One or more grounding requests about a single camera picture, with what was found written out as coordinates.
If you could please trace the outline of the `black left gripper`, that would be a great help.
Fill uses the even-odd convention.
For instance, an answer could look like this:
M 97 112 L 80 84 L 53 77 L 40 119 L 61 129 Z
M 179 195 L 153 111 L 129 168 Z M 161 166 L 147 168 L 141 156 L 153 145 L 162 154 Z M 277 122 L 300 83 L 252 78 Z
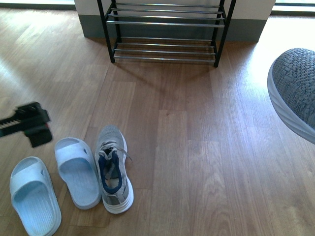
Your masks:
M 17 107 L 12 116 L 0 121 L 0 136 L 23 132 L 35 148 L 52 141 L 53 136 L 48 125 L 50 121 L 47 110 L 40 103 L 25 104 Z

